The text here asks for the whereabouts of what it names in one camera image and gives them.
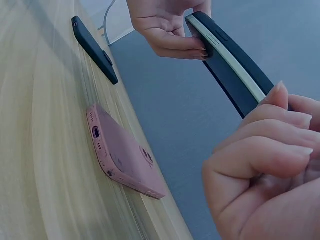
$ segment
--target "speaker holes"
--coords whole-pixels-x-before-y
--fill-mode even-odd
[[[90,112],[90,119],[91,119],[91,122],[93,123],[94,122],[94,115],[92,112]]]
[[[97,139],[100,136],[100,132],[97,126],[94,126],[92,128],[93,138]]]

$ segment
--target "finger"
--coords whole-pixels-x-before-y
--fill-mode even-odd
[[[247,191],[250,179],[258,174],[278,178],[300,174],[308,165],[312,151],[259,136],[218,151],[202,167],[204,191],[213,217],[219,217]]]
[[[164,49],[156,47],[152,44],[150,44],[153,48],[154,52],[159,57],[166,57],[166,58],[175,58],[175,59],[189,59],[189,60],[202,60],[206,56],[208,56],[206,51],[202,50],[172,50],[172,49]]]
[[[211,14],[211,0],[205,0],[203,3],[201,3],[198,6],[195,6],[193,8],[194,12],[203,12],[207,14],[210,18],[212,17]]]
[[[250,123],[265,119],[275,119],[299,128],[308,129],[311,116],[286,111],[288,104],[288,90],[281,81],[269,92],[265,99],[259,103],[258,107],[242,121],[239,129]]]
[[[173,30],[172,33],[175,36],[179,36],[179,37],[182,37],[182,38],[186,37],[185,28],[183,26],[178,28],[178,29],[176,29],[176,30]]]
[[[246,116],[239,129],[248,124],[266,119],[279,120],[297,128],[309,129],[312,116],[301,112],[287,111],[275,105],[261,105]]]
[[[311,148],[314,149],[314,152],[319,152],[320,150],[320,133],[301,129],[283,121],[265,119],[239,129],[235,134],[219,144],[214,152],[254,136],[269,138],[287,145]]]
[[[200,39],[171,35],[160,28],[150,28],[144,32],[144,36],[149,42],[162,49],[205,51],[205,46]]]
[[[290,95],[289,102],[295,111],[311,115],[310,129],[320,131],[320,102],[297,95]]]
[[[272,88],[265,99],[259,103],[259,106],[261,105],[274,105],[288,110],[289,94],[282,81]]]

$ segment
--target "black phone case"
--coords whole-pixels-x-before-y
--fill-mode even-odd
[[[264,72],[257,66],[257,64],[237,45],[230,36],[228,36],[209,16],[203,12],[195,12],[192,14],[200,23],[202,23],[235,57],[235,59],[242,65],[247,73],[252,77],[258,87],[265,95],[271,91],[274,84],[264,74]],[[238,113],[242,118],[245,118],[252,110],[254,110],[258,102],[252,96],[247,87],[238,77],[228,77],[236,75],[232,70],[229,70],[228,63],[225,61],[217,62],[219,65],[210,65],[210,60],[204,61],[204,65],[214,76],[220,87],[228,96]]]
[[[119,81],[113,68],[113,63],[107,53],[101,49],[78,16],[71,19],[74,36],[86,53],[97,64],[109,81],[116,85]]]

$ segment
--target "white cable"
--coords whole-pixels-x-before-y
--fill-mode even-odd
[[[114,5],[115,2],[116,2],[116,0],[112,0],[110,6],[108,7],[108,9],[105,12],[104,20],[103,20],[104,37],[105,37],[105,40],[106,40],[106,43],[108,44],[108,46],[110,45],[110,41],[109,41],[109,38],[108,38],[107,26],[106,26],[106,24],[107,24],[107,15],[108,15],[111,7]]]

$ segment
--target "light wood surface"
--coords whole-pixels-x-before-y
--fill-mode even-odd
[[[77,0],[0,0],[0,239],[191,240],[170,194],[151,199],[100,169],[93,103],[149,146],[122,82],[75,39],[75,15],[110,54]]]

